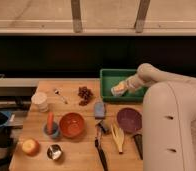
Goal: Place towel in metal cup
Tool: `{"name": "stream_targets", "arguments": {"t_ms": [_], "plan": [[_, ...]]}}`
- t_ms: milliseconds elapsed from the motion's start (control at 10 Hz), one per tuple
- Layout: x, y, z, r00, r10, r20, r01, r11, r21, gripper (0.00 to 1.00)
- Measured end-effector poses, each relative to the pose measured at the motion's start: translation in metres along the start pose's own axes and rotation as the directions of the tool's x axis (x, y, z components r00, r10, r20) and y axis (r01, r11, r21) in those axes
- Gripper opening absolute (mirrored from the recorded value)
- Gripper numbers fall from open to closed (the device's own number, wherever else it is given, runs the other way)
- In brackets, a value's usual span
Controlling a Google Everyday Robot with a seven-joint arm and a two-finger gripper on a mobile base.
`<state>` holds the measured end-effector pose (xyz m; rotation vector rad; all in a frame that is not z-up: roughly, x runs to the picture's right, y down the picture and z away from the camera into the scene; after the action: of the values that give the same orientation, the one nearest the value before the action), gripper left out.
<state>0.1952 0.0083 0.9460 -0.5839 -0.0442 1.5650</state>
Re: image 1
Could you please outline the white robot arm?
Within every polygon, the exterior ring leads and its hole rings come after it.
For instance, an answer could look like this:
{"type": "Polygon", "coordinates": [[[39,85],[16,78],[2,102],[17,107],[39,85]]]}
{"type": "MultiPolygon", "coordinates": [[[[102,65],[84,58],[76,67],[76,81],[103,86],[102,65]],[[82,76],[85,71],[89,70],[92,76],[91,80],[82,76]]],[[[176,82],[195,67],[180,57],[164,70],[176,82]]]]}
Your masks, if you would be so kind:
{"type": "Polygon", "coordinates": [[[111,88],[115,96],[146,87],[143,98],[143,171],[196,171],[191,123],[196,121],[196,78],[143,63],[111,88]]]}

